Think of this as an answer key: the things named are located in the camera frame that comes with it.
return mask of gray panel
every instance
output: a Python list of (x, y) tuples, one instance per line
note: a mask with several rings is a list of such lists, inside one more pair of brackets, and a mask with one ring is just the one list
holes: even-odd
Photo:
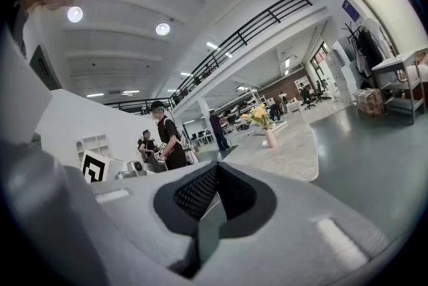
[(195, 277), (198, 284), (323, 285), (349, 275), (349, 268), (315, 227), (320, 219), (334, 220), (369, 258), (388, 246), (372, 223), (322, 189), (246, 166), (229, 165), (270, 186), (278, 206), (272, 219), (256, 234), (220, 240)]
[(187, 259), (192, 240), (188, 236), (170, 232), (153, 208), (157, 190), (168, 182), (176, 181), (209, 162), (151, 176), (93, 182), (94, 194), (120, 190), (130, 191), (130, 196), (102, 203), (101, 206), (118, 230), (151, 259), (165, 267)]

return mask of blue sign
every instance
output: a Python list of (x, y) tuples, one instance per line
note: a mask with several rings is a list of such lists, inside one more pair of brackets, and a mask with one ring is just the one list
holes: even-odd
[(358, 14), (358, 11), (348, 2), (348, 0), (345, 0), (342, 8), (348, 13), (350, 18), (356, 22), (358, 18), (360, 17), (360, 14)]

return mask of person in dark clothing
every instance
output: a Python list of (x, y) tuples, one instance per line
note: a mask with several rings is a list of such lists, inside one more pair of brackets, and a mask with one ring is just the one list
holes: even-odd
[(151, 106), (153, 117), (159, 120), (158, 132), (163, 148), (158, 163), (166, 164), (169, 170), (187, 166), (186, 154), (179, 142), (180, 135), (174, 122), (164, 114), (164, 104), (161, 101), (154, 101)]
[(278, 119), (278, 121), (281, 120), (280, 106), (278, 104), (276, 103), (272, 104), (269, 107), (269, 109), (270, 109), (269, 115), (272, 121), (275, 121), (275, 117)]
[(150, 132), (145, 130), (142, 133), (143, 139), (138, 140), (138, 150), (141, 152), (142, 161), (148, 164), (148, 169), (155, 173), (166, 171), (164, 166), (158, 164), (154, 153), (159, 151), (159, 147), (153, 139), (150, 139)]
[(215, 114), (214, 110), (211, 110), (209, 113), (210, 113), (209, 121), (211, 122), (211, 127), (213, 127), (215, 139), (217, 140), (219, 149), (229, 150), (230, 147), (227, 144), (227, 140), (223, 135), (223, 130), (221, 129), (220, 117)]

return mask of office chair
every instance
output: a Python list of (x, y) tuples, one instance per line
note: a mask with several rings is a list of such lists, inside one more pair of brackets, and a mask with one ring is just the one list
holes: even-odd
[(300, 92), (300, 96), (302, 97), (303, 104), (306, 104), (305, 110), (306, 109), (310, 109), (310, 107), (314, 107), (315, 106), (315, 104), (311, 104), (311, 100), (310, 100), (310, 97), (309, 97), (309, 91), (308, 90), (303, 89)]

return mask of gray floor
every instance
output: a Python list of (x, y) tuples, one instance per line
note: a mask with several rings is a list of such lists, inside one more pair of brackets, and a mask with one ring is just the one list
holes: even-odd
[(202, 161), (222, 161), (226, 156), (232, 153), (232, 151), (237, 148), (237, 146), (232, 146), (230, 150), (220, 151), (216, 150), (208, 150), (206, 152), (198, 152), (196, 153), (196, 157), (199, 162)]
[(428, 191), (428, 114), (369, 118), (349, 107), (310, 124), (318, 152), (313, 182), (377, 225), (403, 234)]

